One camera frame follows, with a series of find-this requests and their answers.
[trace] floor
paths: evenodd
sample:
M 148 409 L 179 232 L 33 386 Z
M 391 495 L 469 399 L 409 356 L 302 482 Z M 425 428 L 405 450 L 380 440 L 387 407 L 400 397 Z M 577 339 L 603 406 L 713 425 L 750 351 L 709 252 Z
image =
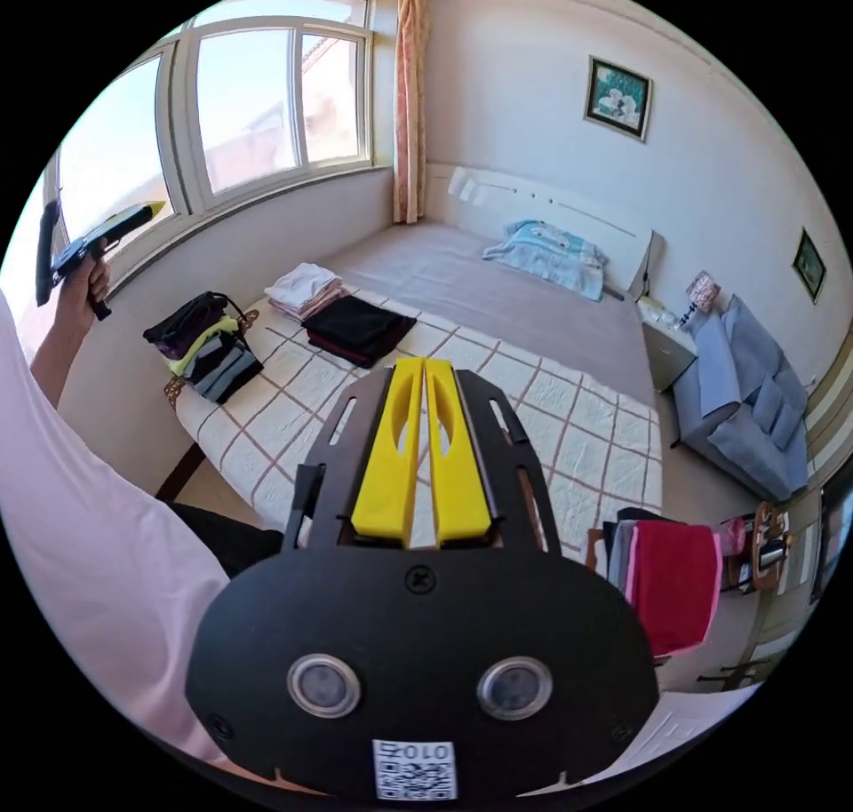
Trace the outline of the floor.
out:
M 663 440 L 663 512 L 681 521 L 715 523 L 753 510 L 757 499 L 728 475 L 687 448 L 670 450 L 676 438 L 674 406 L 668 395 L 657 395 Z M 205 460 L 178 497 L 178 501 L 260 526 L 258 515 L 231 489 Z M 717 675 L 723 666 L 737 664 L 746 647 L 758 612 L 759 594 L 723 593 L 708 643 L 695 652 L 671 658 L 658 669 L 662 689 L 711 692 L 719 689 L 697 682 L 702 674 Z

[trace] pink curtain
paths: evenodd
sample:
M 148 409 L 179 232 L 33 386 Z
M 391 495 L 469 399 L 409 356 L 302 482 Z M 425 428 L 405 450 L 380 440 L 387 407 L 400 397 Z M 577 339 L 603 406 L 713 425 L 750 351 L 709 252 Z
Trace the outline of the pink curtain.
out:
M 417 223 L 424 216 L 427 195 L 424 56 L 428 34 L 427 0 L 398 0 L 395 50 L 395 223 Z

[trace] nightstand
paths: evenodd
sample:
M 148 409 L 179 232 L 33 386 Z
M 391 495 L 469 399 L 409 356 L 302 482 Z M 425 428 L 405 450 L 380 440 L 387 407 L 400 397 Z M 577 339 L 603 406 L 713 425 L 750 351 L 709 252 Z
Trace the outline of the nightstand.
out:
M 656 320 L 656 309 L 642 303 L 643 299 L 637 304 L 637 310 L 642 320 L 651 381 L 657 391 L 664 392 L 696 359 L 696 345 L 687 331 Z

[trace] checkered bedspread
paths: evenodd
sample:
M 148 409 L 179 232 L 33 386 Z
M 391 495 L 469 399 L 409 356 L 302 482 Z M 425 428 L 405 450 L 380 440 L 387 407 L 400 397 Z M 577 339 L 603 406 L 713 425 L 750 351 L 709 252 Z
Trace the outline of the checkered bedspread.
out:
M 580 562 L 586 533 L 623 506 L 661 506 L 658 415 L 582 371 L 528 353 L 428 312 L 351 289 L 371 303 L 418 318 L 382 363 L 406 355 L 448 359 L 499 386 L 515 406 L 545 469 L 563 553 Z M 247 341 L 262 374 L 218 407 L 172 381 L 164 389 L 181 424 L 268 527 L 290 511 L 293 479 L 340 392 L 367 371 L 308 344 L 299 325 L 265 299 L 251 307 Z M 412 543 L 434 543 L 427 425 Z

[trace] white sleeve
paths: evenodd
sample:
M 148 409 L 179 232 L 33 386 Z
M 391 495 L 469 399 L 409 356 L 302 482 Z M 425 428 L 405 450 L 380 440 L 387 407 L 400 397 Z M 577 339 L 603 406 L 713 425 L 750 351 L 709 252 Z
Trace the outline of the white sleeve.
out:
M 44 617 L 127 718 L 199 759 L 224 759 L 184 684 L 196 628 L 227 576 L 168 506 L 95 457 L 48 403 L 2 292 L 0 395 L 0 513 Z

